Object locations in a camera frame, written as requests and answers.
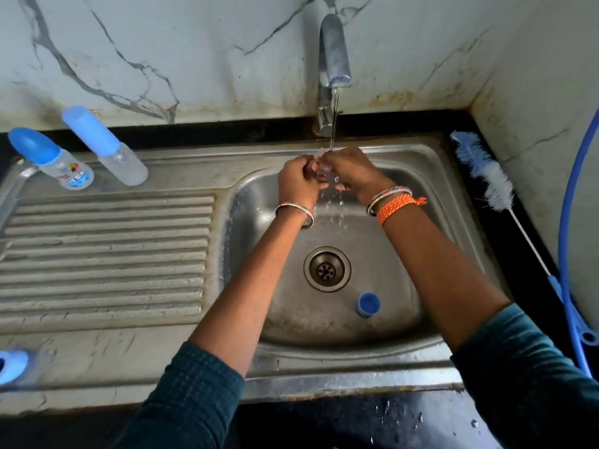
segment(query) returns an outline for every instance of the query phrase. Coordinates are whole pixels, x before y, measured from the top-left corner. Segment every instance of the dark teal shirt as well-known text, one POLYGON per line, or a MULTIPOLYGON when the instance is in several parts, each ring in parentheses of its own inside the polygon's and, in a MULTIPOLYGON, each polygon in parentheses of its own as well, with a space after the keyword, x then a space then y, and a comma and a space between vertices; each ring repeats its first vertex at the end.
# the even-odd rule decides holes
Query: dark teal shirt
MULTIPOLYGON (((599 444, 599 384, 575 368, 517 305, 491 318, 452 361, 505 448, 599 444)), ((220 448, 243 384, 235 370, 185 342, 113 447, 220 448)))

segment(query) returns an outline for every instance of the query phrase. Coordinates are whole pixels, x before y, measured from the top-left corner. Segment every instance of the person's right hand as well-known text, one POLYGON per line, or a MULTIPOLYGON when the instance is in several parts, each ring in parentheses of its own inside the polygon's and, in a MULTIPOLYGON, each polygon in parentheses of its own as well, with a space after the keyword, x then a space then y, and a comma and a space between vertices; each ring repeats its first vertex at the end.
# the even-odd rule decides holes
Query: person's right hand
POLYGON ((330 166, 339 175, 342 183, 336 184, 338 190, 351 190, 363 205, 378 193, 396 186, 387 178, 360 148, 345 148, 339 151, 328 151, 318 161, 330 166))

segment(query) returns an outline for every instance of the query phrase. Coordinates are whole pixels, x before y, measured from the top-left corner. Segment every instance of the sink drain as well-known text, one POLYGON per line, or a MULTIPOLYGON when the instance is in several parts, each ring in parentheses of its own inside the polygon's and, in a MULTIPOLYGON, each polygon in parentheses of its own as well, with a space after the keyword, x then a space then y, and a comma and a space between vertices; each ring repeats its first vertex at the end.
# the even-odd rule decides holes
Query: sink drain
POLYGON ((352 274, 348 257, 330 246, 318 247, 304 261, 304 275, 308 283, 325 293, 336 292, 347 285, 352 274))

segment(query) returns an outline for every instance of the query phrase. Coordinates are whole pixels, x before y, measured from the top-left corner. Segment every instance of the beaded bangle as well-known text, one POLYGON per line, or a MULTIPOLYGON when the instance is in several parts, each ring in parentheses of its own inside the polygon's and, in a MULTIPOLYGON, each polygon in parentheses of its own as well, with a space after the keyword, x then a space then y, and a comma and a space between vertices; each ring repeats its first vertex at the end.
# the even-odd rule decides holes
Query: beaded bangle
POLYGON ((380 211, 378 211, 378 214, 376 216, 378 223, 380 223, 382 226, 391 214, 393 214, 400 208, 409 205, 410 203, 415 203, 418 206, 422 206, 426 204, 426 198, 420 197, 418 199, 415 199, 414 197, 408 194, 403 194, 398 197, 395 197, 392 201, 386 203, 385 206, 383 206, 380 209, 380 211))
POLYGON ((274 209, 274 215, 276 216, 277 213, 279 212, 279 210, 282 207, 284 207, 284 206, 293 206, 294 208, 297 208, 298 210, 304 211, 308 215, 308 218, 310 218, 310 225, 307 225, 307 226, 303 225, 302 228, 309 229, 312 225, 314 225, 314 215, 312 214, 312 211, 310 211, 304 205, 301 205, 299 203, 295 203, 295 202, 283 202, 283 203, 281 203, 279 206, 277 206, 274 209))
POLYGON ((387 197, 391 194, 397 194, 399 192, 404 192, 407 195, 409 194, 410 197, 412 196, 412 190, 409 187, 405 187, 405 186, 395 186, 390 189, 383 190, 380 194, 375 195, 373 197, 373 199, 370 200, 370 203, 368 204, 368 206, 366 206, 366 214, 371 215, 371 216, 376 216, 376 214, 373 211, 374 205, 376 205, 378 202, 380 202, 385 197, 387 197))

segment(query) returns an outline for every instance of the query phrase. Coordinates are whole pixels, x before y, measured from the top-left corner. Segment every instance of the person's left hand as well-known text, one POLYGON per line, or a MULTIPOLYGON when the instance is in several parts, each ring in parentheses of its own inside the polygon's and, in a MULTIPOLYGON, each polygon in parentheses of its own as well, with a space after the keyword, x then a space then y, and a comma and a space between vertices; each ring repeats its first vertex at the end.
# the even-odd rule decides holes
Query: person's left hand
POLYGON ((299 203, 312 210, 318 200, 318 190, 329 186, 316 177, 317 170, 318 163, 313 156, 287 161, 279 172, 279 203, 299 203))

